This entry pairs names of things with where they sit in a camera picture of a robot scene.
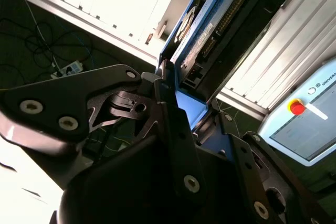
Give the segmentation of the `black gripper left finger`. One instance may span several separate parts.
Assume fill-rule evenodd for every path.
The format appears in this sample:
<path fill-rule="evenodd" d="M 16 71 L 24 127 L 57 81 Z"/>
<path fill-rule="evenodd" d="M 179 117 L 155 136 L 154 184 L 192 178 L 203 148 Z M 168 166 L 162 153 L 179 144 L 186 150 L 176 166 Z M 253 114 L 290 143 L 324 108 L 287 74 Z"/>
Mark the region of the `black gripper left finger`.
<path fill-rule="evenodd" d="M 187 115 L 177 103 L 172 63 L 163 63 L 160 76 L 115 65 L 1 93 L 1 134 L 52 156 L 77 153 L 90 132 L 121 118 L 140 121 L 131 146 L 150 137 L 164 145 L 178 196 L 206 199 Z"/>

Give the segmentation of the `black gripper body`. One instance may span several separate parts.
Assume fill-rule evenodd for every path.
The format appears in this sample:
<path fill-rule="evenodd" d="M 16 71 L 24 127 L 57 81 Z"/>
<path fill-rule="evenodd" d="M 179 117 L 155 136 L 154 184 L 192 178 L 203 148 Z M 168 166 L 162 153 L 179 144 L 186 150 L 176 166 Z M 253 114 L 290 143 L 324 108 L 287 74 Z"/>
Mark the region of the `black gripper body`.
<path fill-rule="evenodd" d="M 206 183 L 201 205 L 178 196 L 164 145 L 153 137 L 79 173 L 67 186 L 58 223 L 251 223 L 226 158 L 197 149 Z"/>

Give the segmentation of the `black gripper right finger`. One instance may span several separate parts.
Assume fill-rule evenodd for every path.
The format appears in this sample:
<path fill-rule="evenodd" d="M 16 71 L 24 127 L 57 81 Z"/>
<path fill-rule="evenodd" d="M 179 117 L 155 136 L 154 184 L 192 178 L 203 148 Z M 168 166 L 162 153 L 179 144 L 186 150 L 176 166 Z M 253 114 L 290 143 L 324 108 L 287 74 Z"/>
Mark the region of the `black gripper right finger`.
<path fill-rule="evenodd" d="M 234 119 L 220 110 L 214 99 L 209 105 L 213 134 L 209 149 L 225 158 L 216 194 L 226 205 L 221 219 L 228 223 L 325 223 L 326 213 L 313 194 L 256 133 L 236 137 Z"/>

